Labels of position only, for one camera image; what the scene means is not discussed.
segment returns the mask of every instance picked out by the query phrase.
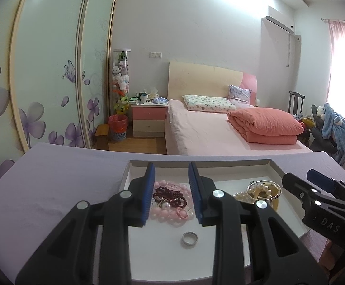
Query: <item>red plastic bag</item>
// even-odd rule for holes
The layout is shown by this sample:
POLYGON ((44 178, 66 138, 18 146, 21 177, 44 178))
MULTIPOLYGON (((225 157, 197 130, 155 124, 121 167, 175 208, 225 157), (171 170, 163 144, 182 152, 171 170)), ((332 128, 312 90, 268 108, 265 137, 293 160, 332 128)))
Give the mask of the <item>red plastic bag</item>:
POLYGON ((108 119, 109 128, 115 133, 126 132, 128 122, 128 117, 125 115, 113 115, 108 119))

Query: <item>jewelry tray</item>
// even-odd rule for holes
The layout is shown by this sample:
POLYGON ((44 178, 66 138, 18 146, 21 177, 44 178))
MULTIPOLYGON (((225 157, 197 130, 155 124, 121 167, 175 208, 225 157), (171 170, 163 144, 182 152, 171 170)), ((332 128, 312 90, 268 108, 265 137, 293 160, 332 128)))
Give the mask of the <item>jewelry tray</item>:
MULTIPOLYGON (((188 183, 189 162, 156 161, 155 181, 188 183)), ((131 180, 145 174, 148 161, 130 160, 122 177, 120 191, 126 190, 131 180)), ((211 178, 216 187, 229 194, 245 191, 251 181, 269 180, 282 186, 284 172, 272 160, 243 160, 229 162, 196 162, 199 174, 211 178)), ((278 214, 298 237, 310 228, 302 222, 301 202, 282 188, 278 214)), ((245 267, 250 265, 246 227, 242 226, 245 267)), ((131 274, 134 280, 178 282, 208 278, 213 272, 215 251, 214 226, 202 227, 196 217, 180 225, 149 218, 142 228, 129 227, 131 274), (181 242, 183 234, 193 231, 198 235, 194 246, 181 242)))

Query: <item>curtain rod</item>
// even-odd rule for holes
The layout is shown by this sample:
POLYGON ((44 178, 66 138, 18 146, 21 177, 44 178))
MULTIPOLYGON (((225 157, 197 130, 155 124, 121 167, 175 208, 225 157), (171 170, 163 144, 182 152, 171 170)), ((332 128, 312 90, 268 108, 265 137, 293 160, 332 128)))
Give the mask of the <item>curtain rod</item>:
POLYGON ((321 20, 324 21, 324 22, 329 22, 329 21, 345 22, 345 20, 329 19, 329 18, 328 19, 322 18, 321 20))

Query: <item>patterned pillow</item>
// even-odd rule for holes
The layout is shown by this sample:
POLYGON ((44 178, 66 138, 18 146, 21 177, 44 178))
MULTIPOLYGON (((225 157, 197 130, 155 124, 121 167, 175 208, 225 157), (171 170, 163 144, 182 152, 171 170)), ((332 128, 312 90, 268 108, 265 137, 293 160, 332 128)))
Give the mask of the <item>patterned pillow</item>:
POLYGON ((229 85, 229 101, 236 105, 237 108, 248 108, 249 106, 247 105, 250 105, 250 96, 250 89, 242 89, 238 86, 229 85))
POLYGON ((183 95, 188 110, 228 113, 236 110, 236 107, 226 98, 211 96, 183 95))

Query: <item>wooden floor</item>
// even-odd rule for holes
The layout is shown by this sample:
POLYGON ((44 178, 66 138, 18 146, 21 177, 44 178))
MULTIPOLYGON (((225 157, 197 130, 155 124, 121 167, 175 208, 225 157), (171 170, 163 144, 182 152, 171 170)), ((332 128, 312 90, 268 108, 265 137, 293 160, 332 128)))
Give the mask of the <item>wooden floor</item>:
POLYGON ((110 151, 167 154, 166 140, 164 137, 134 137, 133 128, 128 128, 126 139, 120 142, 110 141, 110 151))

